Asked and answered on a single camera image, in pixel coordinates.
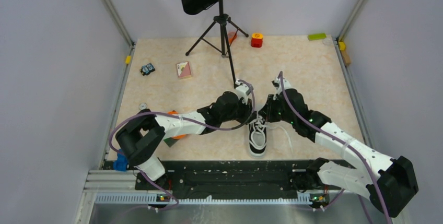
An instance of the tripod stand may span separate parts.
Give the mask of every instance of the tripod stand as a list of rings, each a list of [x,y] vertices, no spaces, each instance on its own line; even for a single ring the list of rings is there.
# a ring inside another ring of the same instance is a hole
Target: tripod stand
[[[192,45],[192,47],[189,49],[189,51],[187,51],[185,53],[185,55],[188,56],[189,53],[194,49],[194,47],[197,46],[197,44],[203,40],[204,42],[208,43],[210,46],[215,48],[217,51],[221,52],[222,57],[229,58],[229,64],[231,66],[231,73],[232,73],[232,80],[235,84],[236,78],[235,78],[235,72],[234,72],[234,64],[232,63],[231,47],[229,44],[228,31],[226,30],[226,25],[228,23],[230,23],[231,25],[233,25],[237,29],[237,32],[240,31],[246,37],[249,37],[249,35],[247,33],[245,33],[241,28],[239,28],[234,22],[232,22],[231,17],[229,15],[223,13],[223,0],[218,0],[218,11],[219,11],[219,15],[214,17],[214,21],[212,22],[212,24],[206,29],[206,31],[200,36],[200,38]],[[204,39],[205,35],[215,26],[216,23],[220,24],[220,38],[221,38],[221,44],[222,44],[221,50],[219,48],[217,48],[216,46],[214,46],[213,44],[211,44],[209,41]]]

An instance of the black and white sneaker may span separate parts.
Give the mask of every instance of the black and white sneaker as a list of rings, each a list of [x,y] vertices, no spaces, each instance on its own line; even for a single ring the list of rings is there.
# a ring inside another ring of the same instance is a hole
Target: black and white sneaker
[[[249,153],[260,158],[266,151],[266,120],[258,115],[249,123]]]

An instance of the small toy car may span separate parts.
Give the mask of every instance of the small toy car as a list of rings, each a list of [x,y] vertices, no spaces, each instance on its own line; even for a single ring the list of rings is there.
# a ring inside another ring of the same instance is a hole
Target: small toy car
[[[146,66],[142,66],[140,69],[140,73],[142,73],[143,76],[149,75],[153,71],[155,71],[155,68],[151,63],[147,64]]]

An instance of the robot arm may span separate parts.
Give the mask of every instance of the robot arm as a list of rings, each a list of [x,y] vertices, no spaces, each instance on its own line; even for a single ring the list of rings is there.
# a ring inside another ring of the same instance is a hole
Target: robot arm
[[[236,120],[243,124],[248,122],[252,112],[248,95],[252,92],[252,87],[250,89],[245,83],[237,81],[235,91],[236,93],[226,91],[215,103],[191,113],[172,117],[159,114],[135,118],[122,127],[115,138],[129,164],[144,171],[155,181],[165,174],[165,168],[154,155],[163,139],[185,134],[208,134],[215,131],[213,127],[220,127],[227,121]],[[150,110],[144,109],[139,114],[147,112]],[[141,130],[147,131],[147,134],[143,135]]]
[[[375,151],[345,133],[324,114],[308,110],[303,96],[292,88],[286,79],[283,79],[283,82],[291,105],[300,115],[322,131],[344,140],[345,144],[341,144],[324,133],[317,132],[300,120],[289,108],[282,94],[279,78],[273,81],[277,93],[268,96],[266,105],[259,114],[265,117],[268,122],[285,121],[291,124],[299,135],[333,150],[354,167],[346,168],[332,161],[318,158],[307,169],[312,181],[318,184],[338,186],[359,194],[369,199],[379,211],[382,211],[379,197],[366,167],[362,160],[349,148],[353,147],[364,157],[371,168],[371,172],[375,175],[389,216],[396,217],[418,192],[412,163],[403,156],[393,159]]]

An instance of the white wall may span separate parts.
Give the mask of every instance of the white wall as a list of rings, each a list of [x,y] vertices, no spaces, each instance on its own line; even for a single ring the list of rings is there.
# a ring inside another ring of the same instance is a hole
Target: white wall
[[[72,223],[128,46],[100,0],[0,0],[0,222]]]
[[[181,0],[112,0],[131,37],[200,36],[218,14],[218,6],[187,15]],[[357,0],[225,0],[225,12],[247,32],[338,36]],[[219,35],[213,29],[209,34]]]
[[[414,164],[414,223],[443,211],[443,0],[369,0],[345,39],[376,146]]]

